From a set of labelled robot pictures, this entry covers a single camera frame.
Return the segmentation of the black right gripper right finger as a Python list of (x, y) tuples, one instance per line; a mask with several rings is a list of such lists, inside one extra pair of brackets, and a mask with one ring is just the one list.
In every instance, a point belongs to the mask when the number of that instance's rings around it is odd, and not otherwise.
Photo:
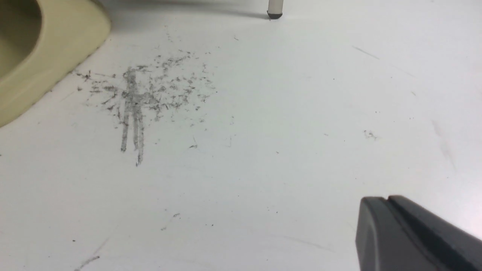
[(427, 250), (451, 271), (480, 271), (482, 242), (401, 195), (388, 197)]

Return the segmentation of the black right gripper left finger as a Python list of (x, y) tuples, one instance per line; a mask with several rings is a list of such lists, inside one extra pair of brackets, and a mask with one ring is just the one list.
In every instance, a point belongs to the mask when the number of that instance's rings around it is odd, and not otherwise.
[(452, 271), (447, 245), (393, 201), (364, 197), (355, 237), (362, 271)]

